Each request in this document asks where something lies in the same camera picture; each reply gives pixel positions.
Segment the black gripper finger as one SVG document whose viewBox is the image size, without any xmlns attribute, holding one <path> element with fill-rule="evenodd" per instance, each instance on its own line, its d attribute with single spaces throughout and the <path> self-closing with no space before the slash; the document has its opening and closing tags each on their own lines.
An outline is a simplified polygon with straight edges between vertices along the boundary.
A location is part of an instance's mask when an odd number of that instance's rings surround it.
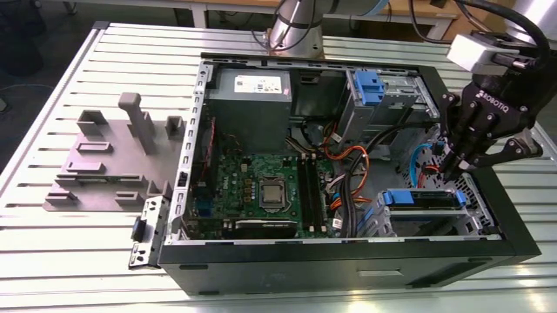
<svg viewBox="0 0 557 313">
<path fill-rule="evenodd" d="M 456 125 L 457 175 L 541 154 L 541 144 L 519 114 L 473 113 Z"/>
<path fill-rule="evenodd" d="M 484 94 L 444 95 L 440 105 L 441 135 L 446 139 L 446 156 L 441 162 L 444 179 L 457 179 L 473 165 L 480 141 L 484 139 Z"/>
</svg>

